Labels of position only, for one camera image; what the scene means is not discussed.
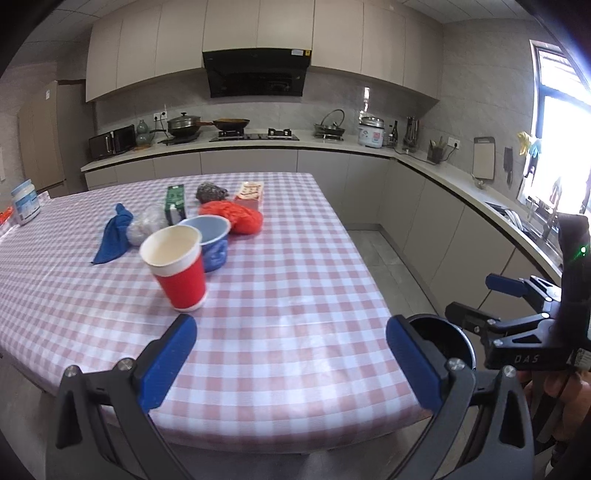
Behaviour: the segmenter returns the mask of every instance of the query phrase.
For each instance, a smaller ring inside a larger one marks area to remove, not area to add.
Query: red paper cup
[[[201,255],[201,232],[173,225],[150,235],[139,248],[173,308],[192,312],[203,305],[207,290]]]

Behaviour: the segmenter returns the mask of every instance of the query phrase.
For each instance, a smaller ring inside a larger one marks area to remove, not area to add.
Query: gas stove
[[[244,130],[221,131],[210,142],[225,142],[227,140],[299,140],[299,138],[289,128],[283,130],[270,128],[266,134],[246,134]]]

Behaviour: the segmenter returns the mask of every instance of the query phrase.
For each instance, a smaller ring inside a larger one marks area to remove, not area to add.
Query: tile backsplash
[[[404,134],[406,116],[422,116],[436,103],[429,97],[396,85],[312,68],[306,75],[302,97],[212,99],[209,98],[206,72],[195,70],[160,77],[97,100],[97,129],[98,133],[103,133],[129,124],[137,125],[140,119],[153,127],[153,113],[166,105],[169,118],[187,112],[201,116],[204,121],[248,118],[251,120],[248,128],[251,129],[279,127],[312,130],[314,124],[320,123],[327,113],[340,108],[345,112],[343,127],[348,134],[355,135],[365,87],[370,89],[368,112],[384,118],[386,126],[399,120],[400,135]]]

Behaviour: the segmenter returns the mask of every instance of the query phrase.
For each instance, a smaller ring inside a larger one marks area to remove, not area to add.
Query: plastic bag
[[[168,226],[164,209],[160,205],[150,205],[134,217],[127,227],[127,240],[139,247],[152,233]]]

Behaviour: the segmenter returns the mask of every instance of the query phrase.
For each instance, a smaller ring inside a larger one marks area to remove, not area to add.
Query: microwave oven
[[[118,128],[88,140],[93,160],[112,157],[135,147],[135,125]]]

